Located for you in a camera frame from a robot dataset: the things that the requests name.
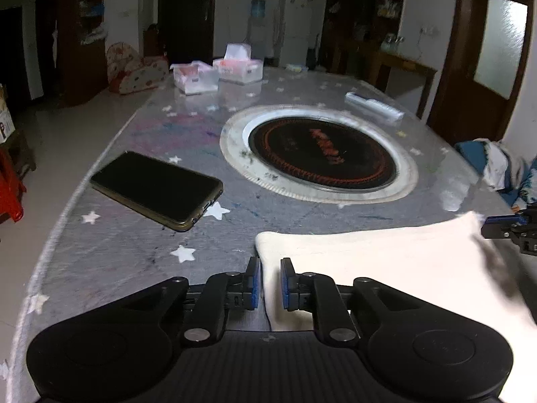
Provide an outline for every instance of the blue cloth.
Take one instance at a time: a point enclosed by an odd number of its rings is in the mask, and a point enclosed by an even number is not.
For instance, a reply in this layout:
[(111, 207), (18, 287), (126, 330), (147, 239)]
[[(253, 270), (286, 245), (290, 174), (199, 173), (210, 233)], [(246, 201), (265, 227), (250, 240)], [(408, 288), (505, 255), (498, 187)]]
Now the blue cloth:
[(519, 197), (527, 204), (537, 202), (537, 157), (533, 160), (530, 171), (520, 186)]
[[(458, 142), (455, 144), (455, 149), (480, 176), (483, 176), (483, 171), (487, 166), (487, 153), (485, 151), (485, 144), (482, 141)], [(518, 198), (519, 190), (513, 188), (511, 184), (511, 165), (507, 167), (505, 172), (505, 188), (498, 191), (498, 194), (504, 199), (509, 207), (513, 206)]]
[(455, 144), (460, 155), (482, 176), (487, 166), (487, 154), (481, 141), (466, 141)]

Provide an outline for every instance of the refrigerator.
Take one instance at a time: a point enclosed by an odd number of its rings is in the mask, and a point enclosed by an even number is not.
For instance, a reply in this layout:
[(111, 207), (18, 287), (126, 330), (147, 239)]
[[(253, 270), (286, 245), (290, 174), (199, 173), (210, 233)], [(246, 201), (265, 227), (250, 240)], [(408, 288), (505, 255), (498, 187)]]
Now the refrigerator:
[(305, 65), (311, 27), (313, 0), (280, 0), (277, 29), (276, 55), (279, 66)]

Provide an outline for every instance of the power outlet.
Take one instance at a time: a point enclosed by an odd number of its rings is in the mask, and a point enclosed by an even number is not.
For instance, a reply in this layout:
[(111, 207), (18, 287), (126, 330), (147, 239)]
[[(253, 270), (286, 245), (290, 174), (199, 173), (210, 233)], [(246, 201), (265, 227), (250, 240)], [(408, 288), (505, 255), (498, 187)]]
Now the power outlet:
[(440, 34), (440, 31), (436, 26), (421, 26), (420, 33), (425, 36), (435, 37)]

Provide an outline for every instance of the white cloth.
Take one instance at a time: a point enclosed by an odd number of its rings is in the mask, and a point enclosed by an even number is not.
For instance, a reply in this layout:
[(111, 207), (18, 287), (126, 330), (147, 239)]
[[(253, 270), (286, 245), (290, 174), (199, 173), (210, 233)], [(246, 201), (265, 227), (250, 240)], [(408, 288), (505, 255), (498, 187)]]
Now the white cloth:
[(484, 142), (485, 153), (487, 154), (487, 165), (483, 171), (483, 180), (492, 189), (499, 191), (505, 188), (505, 172), (509, 166), (507, 156), (499, 147), (497, 142), (488, 139), (476, 139)]
[(515, 155), (503, 142), (499, 143), (499, 147), (506, 155), (507, 162), (511, 167), (511, 188), (518, 189), (524, 180), (526, 161), (523, 157)]
[[(337, 235), (260, 233), (256, 247), (271, 327), (275, 331), (312, 328), (311, 314), (283, 309), (282, 258), (291, 258), (297, 273), (327, 274), (340, 285), (352, 285), (356, 277), (371, 277), (500, 332), (515, 358), (500, 397), (506, 403), (535, 403), (537, 326), (522, 298), (508, 298), (489, 274), (490, 262), (485, 261), (478, 237), (480, 223), (474, 213), (423, 227)], [(497, 267), (496, 278), (498, 274), (508, 277), (505, 268)]]

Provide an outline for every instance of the red stool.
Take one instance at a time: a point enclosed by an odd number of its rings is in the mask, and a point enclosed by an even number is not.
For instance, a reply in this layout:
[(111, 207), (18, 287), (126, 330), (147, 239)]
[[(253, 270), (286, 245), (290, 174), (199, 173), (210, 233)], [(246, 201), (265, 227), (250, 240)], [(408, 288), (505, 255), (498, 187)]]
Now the red stool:
[(14, 222), (24, 215), (19, 201), (20, 192), (26, 192), (26, 187), (15, 173), (9, 155), (0, 149), (0, 214), (8, 213)]

